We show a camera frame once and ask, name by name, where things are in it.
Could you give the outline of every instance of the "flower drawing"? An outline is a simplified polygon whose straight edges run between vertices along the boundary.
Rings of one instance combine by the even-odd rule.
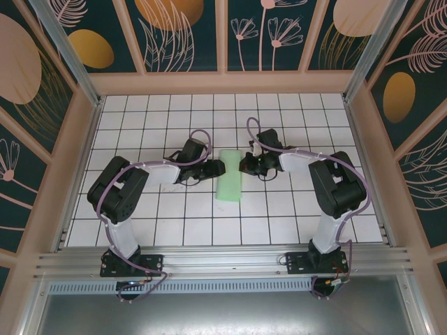
[[[17,167],[19,154],[20,154],[20,145],[18,143],[11,141],[10,145],[8,146],[8,143],[4,138],[0,140],[0,185],[1,182],[13,182],[27,189],[28,191],[37,193],[36,190],[22,184],[21,182],[15,179],[15,168]],[[3,198],[9,202],[12,202],[13,204],[17,204],[27,209],[33,208],[31,205],[25,204],[24,202],[11,198],[3,193],[0,193],[0,198]]]
[[[261,34],[259,38],[259,71],[263,70],[263,34],[264,34],[264,22],[265,14],[267,10],[280,7],[295,7],[301,6],[307,3],[307,0],[261,0],[261,5],[264,7],[263,16],[261,19]]]
[[[235,33],[237,44],[239,47],[240,65],[242,66],[242,70],[245,71],[244,60],[242,59],[242,51],[240,48],[240,41],[257,37],[259,33],[257,30],[255,30],[256,26],[253,23],[253,19],[242,19],[240,20],[240,22],[238,19],[231,20],[231,28],[233,29],[233,33]]]
[[[278,47],[288,47],[303,42],[303,35],[299,35],[301,27],[300,18],[296,20],[284,19],[278,25],[278,18],[268,20],[268,33],[273,46],[272,70],[274,70],[274,57]]]

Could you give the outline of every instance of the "metal base plate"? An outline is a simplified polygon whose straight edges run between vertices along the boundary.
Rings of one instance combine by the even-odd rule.
[[[340,251],[337,255],[335,263],[343,271],[348,271],[348,262],[346,260],[346,254]],[[307,252],[301,253],[286,253],[286,266],[288,274],[336,274],[336,267],[323,267],[321,269],[315,269],[309,258]]]
[[[123,266],[119,264],[116,266],[117,259],[114,255],[104,255],[103,263],[101,264],[100,277],[114,278],[114,277],[146,277],[144,271],[134,269],[130,266]],[[146,267],[152,270],[161,271],[163,269],[163,255],[141,255],[138,263],[141,267]],[[160,277],[160,274],[151,274],[153,277]]]

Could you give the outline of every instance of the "enclosure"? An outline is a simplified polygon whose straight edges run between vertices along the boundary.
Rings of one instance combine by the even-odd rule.
[[[1,333],[447,332],[446,36],[445,0],[2,1]],[[210,158],[242,158],[249,117],[366,178],[340,237],[351,283],[324,301],[317,274],[288,274],[321,208],[309,171],[269,171],[242,174],[237,202],[220,177],[144,188],[132,230],[169,276],[120,305],[89,189],[115,156],[163,160],[197,129]]]

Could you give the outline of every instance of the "green foam block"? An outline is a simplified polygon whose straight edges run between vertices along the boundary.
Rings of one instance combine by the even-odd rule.
[[[221,150],[219,158],[225,164],[225,174],[217,179],[216,199],[239,202],[242,197],[241,153],[239,150]]]

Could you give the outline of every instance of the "purple cable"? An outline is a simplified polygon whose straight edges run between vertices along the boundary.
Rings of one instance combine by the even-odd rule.
[[[259,123],[259,121],[258,121],[257,118],[255,118],[255,117],[249,117],[249,118],[247,119],[247,131],[249,132],[249,135],[250,135],[250,137],[252,138],[252,140],[253,140],[256,144],[258,144],[260,147],[262,147],[262,148],[264,148],[264,149],[267,149],[267,150],[269,150],[269,151],[277,151],[277,152],[282,152],[282,153],[296,153],[296,154],[302,154],[302,155],[305,155],[305,156],[308,156],[308,157],[312,157],[312,158],[317,158],[317,159],[324,158],[324,159],[328,159],[328,160],[330,160],[330,161],[334,161],[334,162],[336,162],[336,163],[338,163],[338,164],[340,164],[340,165],[343,165],[344,167],[348,168],[350,171],[352,171],[352,173],[354,173],[354,174],[361,180],[361,182],[363,183],[363,185],[365,186],[365,190],[366,190],[366,194],[367,194],[367,201],[366,201],[366,204],[365,204],[363,207],[361,207],[361,208],[359,208],[359,209],[357,209],[357,210],[355,210],[355,211],[352,211],[351,213],[349,213],[348,215],[346,215],[346,217],[343,219],[342,223],[340,224],[340,227],[339,227],[339,229],[338,229],[338,231],[337,231],[337,235],[335,236],[335,240],[337,241],[337,243],[338,243],[340,246],[345,246],[345,245],[349,244],[349,269],[348,269],[348,276],[349,276],[349,274],[351,273],[351,265],[352,265],[352,240],[348,240],[348,241],[346,241],[346,242],[340,242],[340,235],[341,235],[341,233],[342,233],[343,227],[344,227],[344,225],[346,224],[346,222],[347,222],[350,218],[352,218],[353,216],[358,215],[358,214],[360,214],[361,212],[363,212],[364,210],[366,210],[366,208],[368,208],[368,206],[371,204],[371,191],[370,191],[369,186],[368,186],[368,184],[367,184],[367,182],[366,182],[366,179],[359,173],[359,171],[357,171],[354,167],[350,166],[348,163],[346,163],[346,162],[344,162],[344,161],[342,161],[342,160],[340,160],[340,159],[338,159],[338,158],[329,156],[329,155],[325,155],[325,154],[317,154],[317,153],[312,152],[312,151],[301,150],[301,149],[290,149],[290,150],[285,150],[285,149],[277,149],[277,148],[269,147],[269,146],[267,146],[267,145],[261,143],[261,142],[260,142],[254,135],[253,135],[253,133],[252,133],[251,130],[250,130],[250,121],[255,121],[255,122],[256,122],[256,124],[257,124],[257,126],[258,126],[258,130],[259,130],[259,132],[261,131],[261,124]],[[317,278],[318,278],[317,276],[312,277],[312,286],[311,286],[311,288],[312,288],[312,294],[313,294],[315,297],[322,297],[323,295],[321,295],[320,293],[318,293],[317,291],[314,290],[314,285],[315,285],[315,281],[316,281]]]
[[[190,166],[190,165],[194,165],[196,163],[199,163],[203,160],[205,160],[209,154],[211,153],[212,150],[212,143],[211,143],[211,137],[210,134],[207,133],[206,131],[204,131],[203,129],[196,129],[195,131],[193,131],[190,134],[190,137],[192,137],[192,135],[194,135],[195,133],[200,132],[200,133],[204,133],[207,137],[208,137],[208,147],[206,152],[199,158],[196,159],[195,161],[192,161],[190,163],[176,163],[176,162],[170,162],[170,161],[152,161],[152,162],[144,162],[144,163],[133,163],[130,164],[128,166],[126,166],[123,170],[119,171],[118,174],[112,179],[112,181],[107,185],[107,187],[105,188],[103,194],[101,195],[101,197],[99,198],[98,201],[98,205],[96,207],[96,215],[98,216],[98,218],[104,223],[105,226],[105,234],[107,235],[107,239],[110,242],[110,248],[113,250],[113,252],[119,257],[121,258],[125,263],[127,263],[128,265],[134,267],[135,269],[138,270],[142,270],[144,271],[146,274],[150,273],[150,274],[163,274],[163,278],[157,283],[155,284],[150,290],[148,290],[145,294],[143,295],[139,295],[138,297],[136,297],[135,299],[129,300],[129,303],[131,304],[132,301],[137,301],[137,300],[141,300],[145,297],[147,297],[148,295],[150,295],[152,293],[152,291],[154,291],[155,289],[157,289],[160,284],[162,282],[164,282],[166,280],[166,278],[168,277],[168,274],[164,271],[158,271],[158,270],[152,270],[152,269],[147,269],[145,267],[141,267],[137,264],[132,263],[130,260],[128,260],[126,257],[124,257],[124,255],[122,254],[122,252],[120,250],[118,250],[117,248],[115,248],[114,242],[112,240],[112,236],[110,235],[110,230],[109,230],[109,226],[108,226],[108,222],[107,220],[101,215],[101,207],[103,205],[104,199],[106,197],[106,195],[109,193],[110,189],[113,187],[113,185],[118,181],[118,179],[127,171],[129,171],[132,168],[138,168],[138,167],[145,167],[145,166],[155,166],[155,165],[174,165],[174,166]],[[137,286],[142,286],[144,284],[129,284],[129,285],[125,285],[121,288],[121,290],[119,290],[118,292],[118,297],[120,298],[121,302],[124,301],[124,299],[121,296],[121,293],[123,290],[130,288],[130,287],[137,287]]]

